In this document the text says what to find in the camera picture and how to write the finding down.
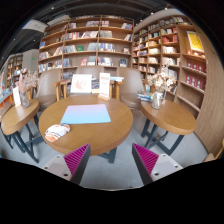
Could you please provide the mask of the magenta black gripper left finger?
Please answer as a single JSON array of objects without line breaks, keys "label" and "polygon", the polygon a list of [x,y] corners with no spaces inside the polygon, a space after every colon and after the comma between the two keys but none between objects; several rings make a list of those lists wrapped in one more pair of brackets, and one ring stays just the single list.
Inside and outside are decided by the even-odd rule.
[{"label": "magenta black gripper left finger", "polygon": [[43,166],[43,169],[79,185],[90,154],[90,145],[86,144],[64,156],[54,156]]}]

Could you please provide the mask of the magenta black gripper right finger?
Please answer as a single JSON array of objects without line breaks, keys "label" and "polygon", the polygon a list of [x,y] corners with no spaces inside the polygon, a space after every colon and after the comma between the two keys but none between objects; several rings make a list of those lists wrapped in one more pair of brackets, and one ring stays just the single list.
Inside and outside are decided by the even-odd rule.
[{"label": "magenta black gripper right finger", "polygon": [[167,154],[156,154],[135,143],[132,144],[132,155],[144,185],[182,169],[182,166]]}]

